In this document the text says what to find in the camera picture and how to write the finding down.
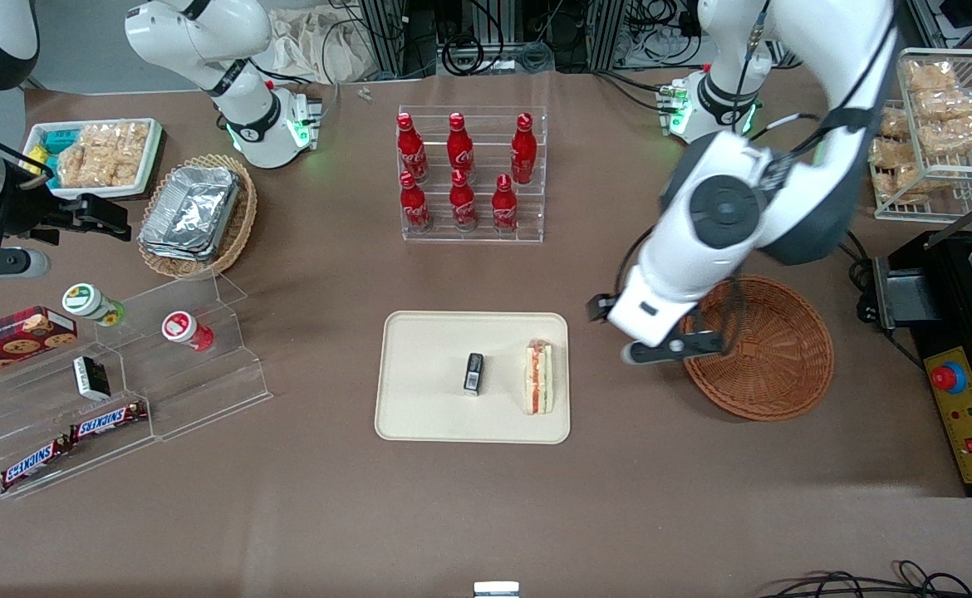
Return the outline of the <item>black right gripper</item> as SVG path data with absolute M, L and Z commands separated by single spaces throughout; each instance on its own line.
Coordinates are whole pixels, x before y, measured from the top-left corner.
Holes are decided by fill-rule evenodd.
M 8 170 L 0 193 L 0 243 L 5 238 L 22 238 L 50 246 L 60 243 L 61 231 L 99 233 L 129 242 L 132 231 L 128 211 L 97 194 L 77 197 L 77 219 L 72 204 L 51 194 L 46 184 L 22 189 L 32 176 L 24 170 Z

